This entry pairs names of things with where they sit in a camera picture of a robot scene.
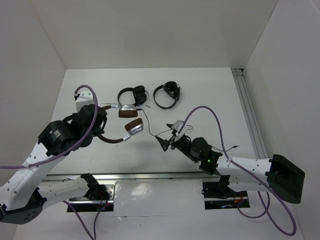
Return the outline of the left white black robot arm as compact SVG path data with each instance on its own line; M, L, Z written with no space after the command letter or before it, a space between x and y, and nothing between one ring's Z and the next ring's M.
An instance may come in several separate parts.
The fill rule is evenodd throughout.
M48 173L69 154L73 145L89 146L103 133L107 114L89 104L78 113L49 123L38 136L31 154L21 169L0 188L0 221L23 225L34 220L43 209L71 198L106 199L107 189L90 173L66 180L57 186L41 187Z

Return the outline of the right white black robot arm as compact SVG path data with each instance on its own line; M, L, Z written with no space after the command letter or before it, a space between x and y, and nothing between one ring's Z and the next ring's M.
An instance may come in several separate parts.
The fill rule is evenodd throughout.
M279 154L264 159L226 156L214 151L203 137L191 139L184 132L178 133L181 121L167 126L172 129L171 138L156 138L163 151L179 150L198 163L205 174L219 176L218 190L223 196L243 191L267 192L291 204L301 203L305 172L286 157Z

